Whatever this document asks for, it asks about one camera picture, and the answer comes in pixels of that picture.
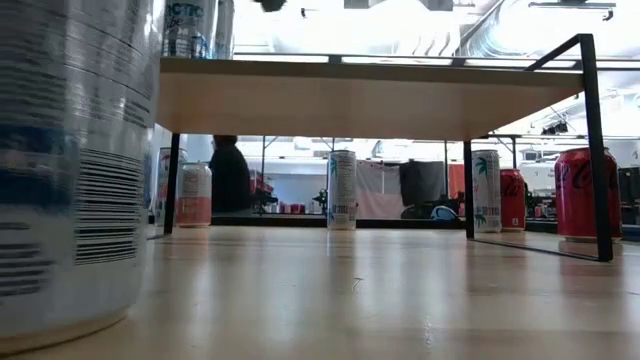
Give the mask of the tall white can teal palms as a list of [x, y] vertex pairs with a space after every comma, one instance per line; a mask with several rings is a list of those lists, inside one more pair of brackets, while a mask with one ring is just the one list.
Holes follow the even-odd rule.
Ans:
[[336, 150], [329, 154], [327, 227], [331, 230], [356, 228], [356, 154]]

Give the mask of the tall white can green palms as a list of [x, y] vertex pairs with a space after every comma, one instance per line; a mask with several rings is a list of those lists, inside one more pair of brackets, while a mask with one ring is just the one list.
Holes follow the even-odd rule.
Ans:
[[502, 222], [498, 151], [475, 150], [471, 155], [474, 230], [499, 233]]

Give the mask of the wooden shelf black metal legs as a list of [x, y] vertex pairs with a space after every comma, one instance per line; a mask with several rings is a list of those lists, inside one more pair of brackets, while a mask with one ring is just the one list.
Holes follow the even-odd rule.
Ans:
[[[580, 51], [575, 73], [548, 60]], [[570, 96], [585, 99], [596, 260], [613, 259], [594, 38], [577, 34], [526, 68], [196, 60], [160, 61], [156, 121], [184, 134], [407, 138], [469, 146]]]

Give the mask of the white hanging cloth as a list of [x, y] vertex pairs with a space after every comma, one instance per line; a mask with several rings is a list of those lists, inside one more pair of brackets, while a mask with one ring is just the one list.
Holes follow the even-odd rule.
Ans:
[[398, 164], [358, 160], [357, 219], [399, 220], [405, 210]]

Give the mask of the person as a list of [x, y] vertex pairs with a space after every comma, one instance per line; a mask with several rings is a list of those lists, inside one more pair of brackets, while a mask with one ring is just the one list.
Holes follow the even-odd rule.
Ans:
[[227, 215], [248, 212], [252, 206], [250, 172], [236, 135], [214, 135], [212, 172], [212, 213]]

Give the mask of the dark grey hanging cloth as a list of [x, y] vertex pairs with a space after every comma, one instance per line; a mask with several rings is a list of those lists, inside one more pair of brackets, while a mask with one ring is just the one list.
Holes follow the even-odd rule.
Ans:
[[410, 160], [400, 165], [399, 174], [405, 206], [436, 201], [445, 194], [443, 162]]

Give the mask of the short white and pink can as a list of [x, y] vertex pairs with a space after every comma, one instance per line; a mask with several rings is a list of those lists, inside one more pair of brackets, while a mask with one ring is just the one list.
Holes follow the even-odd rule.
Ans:
[[211, 223], [212, 174], [205, 163], [184, 163], [178, 178], [178, 227], [204, 227]]

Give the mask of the orange hanging cloth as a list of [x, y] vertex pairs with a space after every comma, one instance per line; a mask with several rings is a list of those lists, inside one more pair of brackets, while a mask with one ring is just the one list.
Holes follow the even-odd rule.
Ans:
[[464, 165], [462, 163], [448, 165], [448, 189], [449, 197], [453, 199], [465, 192]]

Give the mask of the red cola can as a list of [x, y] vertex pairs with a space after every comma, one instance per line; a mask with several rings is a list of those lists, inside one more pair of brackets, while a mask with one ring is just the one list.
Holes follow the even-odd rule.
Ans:
[[[618, 166], [604, 150], [612, 241], [622, 238]], [[596, 241], [593, 178], [588, 147], [564, 151], [555, 166], [557, 231], [567, 241]]]
[[525, 181], [519, 169], [500, 170], [501, 224], [503, 232], [525, 229]]

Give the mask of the black aluminium table frame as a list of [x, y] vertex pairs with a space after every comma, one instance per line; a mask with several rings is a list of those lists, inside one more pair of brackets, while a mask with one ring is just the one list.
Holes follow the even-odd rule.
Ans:
[[[254, 215], [248, 217], [213, 217], [214, 226], [257, 226], [257, 227], [310, 227], [325, 228], [326, 218], [318, 215]], [[357, 228], [369, 229], [431, 229], [459, 230], [464, 228], [463, 220], [429, 219], [359, 219]], [[525, 230], [555, 234], [557, 224], [554, 221], [528, 220]], [[629, 241], [640, 242], [640, 225], [623, 225], [622, 234]]]

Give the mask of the silver ceiling duct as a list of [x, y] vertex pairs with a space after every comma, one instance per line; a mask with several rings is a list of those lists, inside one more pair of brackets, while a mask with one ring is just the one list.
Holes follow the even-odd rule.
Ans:
[[599, 59], [640, 58], [640, 0], [615, 2], [604, 11], [530, 8], [529, 2], [501, 0], [461, 41], [462, 57], [540, 58], [576, 34], [591, 34]]

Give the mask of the black ceiling rail fixture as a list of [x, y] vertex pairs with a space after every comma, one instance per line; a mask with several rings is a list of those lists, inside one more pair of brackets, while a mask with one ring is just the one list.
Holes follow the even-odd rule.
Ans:
[[554, 0], [529, 2], [528, 6], [530, 8], [604, 11], [602, 20], [609, 21], [614, 17], [614, 9], [617, 4], [615, 2], [595, 2], [594, 0]]

